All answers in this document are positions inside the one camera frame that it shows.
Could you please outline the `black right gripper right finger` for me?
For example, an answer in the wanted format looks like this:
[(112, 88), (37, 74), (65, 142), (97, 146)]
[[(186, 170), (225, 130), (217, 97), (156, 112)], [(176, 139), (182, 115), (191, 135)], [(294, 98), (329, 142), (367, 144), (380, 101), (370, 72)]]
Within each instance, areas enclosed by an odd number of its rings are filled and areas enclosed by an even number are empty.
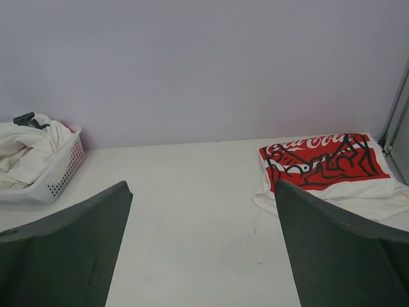
[(302, 306), (408, 306), (408, 232), (285, 180), (275, 200)]

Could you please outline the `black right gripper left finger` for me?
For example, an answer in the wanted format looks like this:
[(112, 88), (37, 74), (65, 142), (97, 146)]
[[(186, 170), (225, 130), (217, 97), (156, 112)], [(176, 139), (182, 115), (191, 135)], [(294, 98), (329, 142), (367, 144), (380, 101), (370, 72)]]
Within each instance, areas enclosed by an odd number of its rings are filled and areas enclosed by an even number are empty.
[(121, 181), (1, 232), (1, 306), (105, 306), (132, 198)]

